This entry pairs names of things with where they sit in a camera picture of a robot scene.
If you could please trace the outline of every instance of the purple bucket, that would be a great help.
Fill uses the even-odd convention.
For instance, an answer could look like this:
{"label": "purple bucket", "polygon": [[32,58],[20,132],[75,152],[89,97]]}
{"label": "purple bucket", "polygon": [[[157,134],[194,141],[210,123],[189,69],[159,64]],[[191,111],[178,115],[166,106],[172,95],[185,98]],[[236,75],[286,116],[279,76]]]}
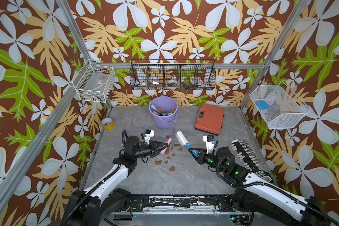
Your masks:
{"label": "purple bucket", "polygon": [[[159,107],[165,112],[169,112],[172,110],[175,110],[175,112],[167,116],[155,115],[152,112],[154,110],[151,108],[151,105]],[[177,109],[178,109],[177,101],[175,101],[171,97],[166,96],[156,97],[149,103],[149,111],[152,114],[154,124],[161,129],[168,129],[175,123],[177,119]]]}

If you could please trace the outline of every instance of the label sticker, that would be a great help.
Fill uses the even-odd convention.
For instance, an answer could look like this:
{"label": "label sticker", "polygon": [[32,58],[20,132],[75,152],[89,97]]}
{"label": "label sticker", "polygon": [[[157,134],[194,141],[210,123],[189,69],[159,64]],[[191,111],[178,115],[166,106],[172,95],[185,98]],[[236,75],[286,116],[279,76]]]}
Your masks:
{"label": "label sticker", "polygon": [[263,177],[263,176],[265,176],[265,173],[264,173],[262,170],[256,172],[255,174],[256,174],[258,177]]}

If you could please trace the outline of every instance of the tape roll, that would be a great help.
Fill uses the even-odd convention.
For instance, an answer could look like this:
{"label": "tape roll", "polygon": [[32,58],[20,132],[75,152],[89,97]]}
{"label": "tape roll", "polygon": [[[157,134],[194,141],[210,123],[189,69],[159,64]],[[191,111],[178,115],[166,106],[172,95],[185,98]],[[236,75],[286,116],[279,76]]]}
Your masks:
{"label": "tape roll", "polygon": [[100,122],[105,130],[114,128],[114,122],[111,118],[105,118]]}

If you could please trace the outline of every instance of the red tool case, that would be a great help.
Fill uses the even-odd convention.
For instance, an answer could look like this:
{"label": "red tool case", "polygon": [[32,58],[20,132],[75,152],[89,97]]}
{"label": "red tool case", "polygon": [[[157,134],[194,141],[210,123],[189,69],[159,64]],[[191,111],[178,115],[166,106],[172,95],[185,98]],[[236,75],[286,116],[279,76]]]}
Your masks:
{"label": "red tool case", "polygon": [[225,109],[204,103],[199,109],[194,128],[203,132],[219,135],[221,133]]}

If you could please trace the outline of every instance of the floral wallpaper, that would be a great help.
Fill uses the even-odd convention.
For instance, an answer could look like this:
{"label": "floral wallpaper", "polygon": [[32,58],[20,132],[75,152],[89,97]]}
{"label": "floral wallpaper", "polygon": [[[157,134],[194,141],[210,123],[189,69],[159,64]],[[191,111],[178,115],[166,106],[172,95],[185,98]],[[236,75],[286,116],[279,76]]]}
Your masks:
{"label": "floral wallpaper", "polygon": [[281,82],[299,105],[294,93],[311,107],[295,128],[269,130],[251,101],[243,111],[278,185],[317,197],[339,221],[339,0],[304,9],[262,79]]}
{"label": "floral wallpaper", "polygon": [[[193,59],[262,63],[295,2],[290,0],[72,0],[70,8],[92,60]],[[239,105],[258,70],[217,70],[212,91],[131,90],[129,70],[116,69],[113,105],[148,105],[161,95],[179,105]],[[185,75],[187,81],[194,74]],[[202,87],[209,84],[202,81]]]}
{"label": "floral wallpaper", "polygon": [[[81,69],[54,0],[0,1],[0,183]],[[4,211],[0,226],[46,226],[63,217],[99,135],[103,104],[73,99]]]}

